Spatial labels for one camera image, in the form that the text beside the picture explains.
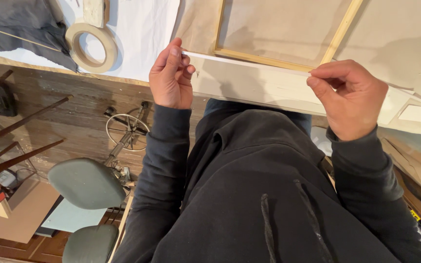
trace fingernail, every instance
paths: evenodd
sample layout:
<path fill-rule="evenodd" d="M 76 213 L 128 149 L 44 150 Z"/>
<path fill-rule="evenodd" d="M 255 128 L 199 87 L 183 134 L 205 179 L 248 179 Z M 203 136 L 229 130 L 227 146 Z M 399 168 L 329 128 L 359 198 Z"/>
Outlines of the fingernail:
<path fill-rule="evenodd" d="M 318 78 L 313 78 L 313 77 L 309 77 L 306 80 L 306 84 L 310 87 L 316 86 L 319 83 L 319 79 Z"/>
<path fill-rule="evenodd" d="M 172 49 L 170 50 L 170 54 L 172 54 L 172 56 L 178 56 L 178 48 L 172 47 Z"/>

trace masking tape roll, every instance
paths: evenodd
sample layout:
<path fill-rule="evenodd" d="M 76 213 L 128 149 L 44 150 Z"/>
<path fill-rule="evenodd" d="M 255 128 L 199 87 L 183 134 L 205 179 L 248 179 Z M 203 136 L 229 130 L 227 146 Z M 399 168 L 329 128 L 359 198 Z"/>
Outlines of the masking tape roll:
<path fill-rule="evenodd" d="M 74 23 L 67 29 L 65 38 L 70 47 L 71 57 L 81 68 L 91 73 L 104 73 L 115 64 L 118 49 L 107 30 L 108 28 L 98 28 L 87 23 Z M 93 58 L 86 56 L 79 44 L 79 38 L 82 33 L 92 34 L 100 40 L 105 49 L 105 60 L 103 62 L 99 63 Z"/>

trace workbench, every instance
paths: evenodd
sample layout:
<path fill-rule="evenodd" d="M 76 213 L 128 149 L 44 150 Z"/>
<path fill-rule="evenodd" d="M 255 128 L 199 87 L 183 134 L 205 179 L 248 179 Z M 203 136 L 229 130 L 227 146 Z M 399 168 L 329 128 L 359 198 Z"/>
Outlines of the workbench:
<path fill-rule="evenodd" d="M 172 38 L 181 37 L 182 47 L 189 51 L 211 54 L 220 2 L 182 0 Z M 253 36 L 253 39 L 249 39 L 251 41 L 259 40 Z M 381 0 L 364 1 L 334 59 L 354 59 L 390 86 L 414 90 L 421 97 L 421 1 L 406 0 L 400 5 Z M 0 64 L 148 86 L 144 81 L 74 73 L 3 57 L 0 57 Z M 409 103 L 421 106 L 421 102 L 416 100 Z M 398 116 L 384 127 L 421 133 L 421 122 L 399 120 Z"/>

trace gray stool seat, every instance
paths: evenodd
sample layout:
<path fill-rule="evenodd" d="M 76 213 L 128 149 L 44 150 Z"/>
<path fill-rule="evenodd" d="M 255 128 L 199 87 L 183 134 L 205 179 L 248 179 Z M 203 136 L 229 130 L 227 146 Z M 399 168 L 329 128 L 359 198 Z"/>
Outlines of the gray stool seat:
<path fill-rule="evenodd" d="M 114 225 L 93 225 L 77 230 L 67 240 L 63 263 L 107 262 L 118 232 Z"/>
<path fill-rule="evenodd" d="M 48 172 L 48 180 L 66 200 L 83 209 L 120 206 L 126 198 L 113 171 L 90 158 L 56 164 Z"/>

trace person's right hand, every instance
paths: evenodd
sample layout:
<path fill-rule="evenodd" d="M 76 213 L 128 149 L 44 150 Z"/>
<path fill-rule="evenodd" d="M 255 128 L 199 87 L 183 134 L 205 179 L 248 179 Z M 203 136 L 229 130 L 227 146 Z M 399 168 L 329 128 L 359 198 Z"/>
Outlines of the person's right hand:
<path fill-rule="evenodd" d="M 359 139 L 376 127 L 388 85 L 359 63 L 322 64 L 311 71 L 306 83 L 324 105 L 329 126 L 340 140 Z"/>

